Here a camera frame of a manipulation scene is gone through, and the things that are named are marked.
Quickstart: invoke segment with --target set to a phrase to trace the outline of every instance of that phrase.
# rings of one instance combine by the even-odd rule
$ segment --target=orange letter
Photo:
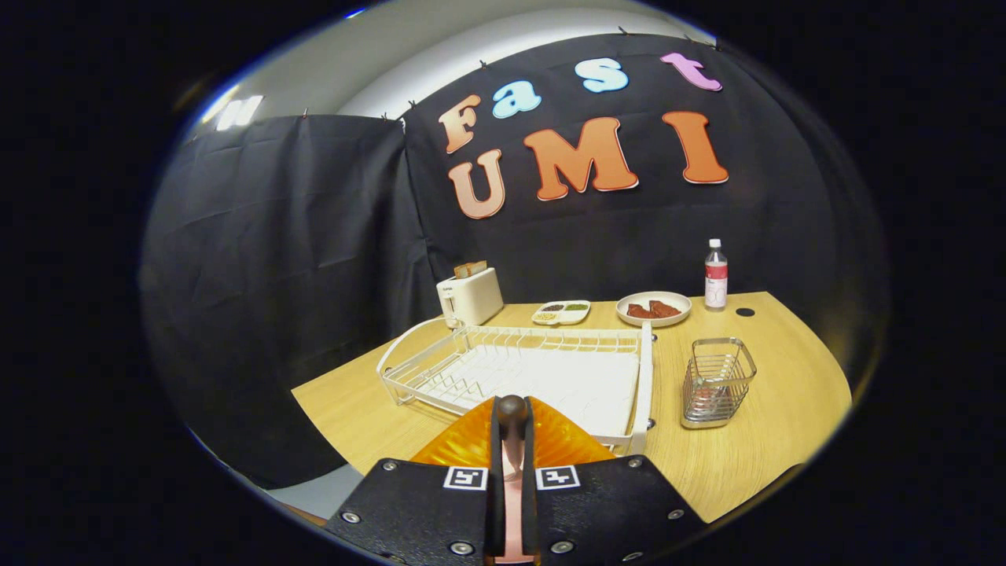
[[[475,137],[475,134],[466,130],[465,126],[475,125],[475,111],[472,108],[479,106],[480,102],[482,99],[478,96],[469,95],[458,106],[441,115],[438,122],[444,124],[444,129],[447,130],[448,155],[458,151]]]
[[[693,183],[720,183],[730,177],[716,161],[705,125],[709,120],[694,112],[668,112],[662,120],[674,127],[685,150],[685,180]]]
[[[591,165],[597,164],[594,188],[621,190],[639,184],[639,177],[629,170],[619,136],[621,124],[615,118],[595,118],[583,124],[579,145],[573,149],[554,130],[540,130],[524,138],[524,145],[534,151],[541,175],[538,198],[554,200],[569,192],[569,186],[559,180],[558,171],[573,183],[577,192],[586,190]]]
[[[479,200],[475,198],[475,189],[472,188],[472,164],[462,163],[448,171],[447,176],[454,181],[454,192],[458,195],[458,204],[461,211],[470,218],[487,218],[503,206],[506,198],[506,189],[503,187],[503,177],[500,175],[500,156],[503,152],[498,149],[491,149],[479,156],[476,161],[486,170],[486,179],[489,181],[489,198]]]

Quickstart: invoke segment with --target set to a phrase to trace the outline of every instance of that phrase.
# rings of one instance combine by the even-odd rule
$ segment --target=black backdrop
[[[722,89],[689,83],[660,60],[672,51]],[[622,64],[627,86],[582,86],[574,65],[600,57]],[[518,79],[541,104],[494,118],[493,92]],[[471,93],[485,101],[474,138],[448,155],[439,118]],[[708,119],[728,180],[683,178],[678,134],[661,120],[671,111]],[[575,147],[600,117],[621,123],[638,185],[539,200],[524,137],[553,129]],[[511,304],[701,296],[702,257],[719,237],[730,292],[772,293],[835,352],[851,386],[878,353],[889,299],[866,187],[799,97],[728,47],[559,41],[463,76],[403,120],[404,133],[393,120],[316,115],[213,132],[178,148],[153,202],[139,275],[151,352],[186,423],[264,488],[343,463],[290,390],[436,316],[437,280],[467,260],[496,266]],[[505,203],[471,218],[448,170],[492,149]],[[484,198],[482,167],[472,182]]]

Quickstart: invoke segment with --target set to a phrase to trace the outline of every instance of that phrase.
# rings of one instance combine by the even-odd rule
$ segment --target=wire basket
[[[692,343],[683,386],[685,428],[723,426],[737,412],[758,368],[738,339]]]
[[[602,444],[642,453],[653,390],[649,325],[640,330],[465,327],[400,364],[378,362],[391,400],[412,399],[463,415],[494,396],[533,396]]]

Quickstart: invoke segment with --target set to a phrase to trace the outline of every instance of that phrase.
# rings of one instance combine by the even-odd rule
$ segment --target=toaster
[[[444,319],[451,329],[474,327],[503,310],[496,268],[488,267],[471,276],[452,276],[437,285]]]

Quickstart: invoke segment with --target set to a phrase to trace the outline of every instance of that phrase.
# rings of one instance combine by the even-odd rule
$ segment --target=plate
[[[575,325],[586,319],[588,313],[591,313],[591,302],[552,302],[538,308],[531,322],[545,327]]]
[[[681,315],[675,315],[674,317],[667,317],[664,319],[639,319],[636,317],[629,317],[630,305],[636,304],[649,311],[651,301],[660,302],[666,306],[673,307],[674,309],[680,311]],[[642,327],[643,323],[650,323],[654,329],[659,329],[661,327],[677,325],[685,319],[688,319],[688,314],[691,313],[691,300],[678,294],[668,294],[667,292],[647,292],[645,294],[636,294],[635,296],[629,296],[628,298],[623,299],[615,306],[615,311],[619,314],[619,319],[629,325]]]

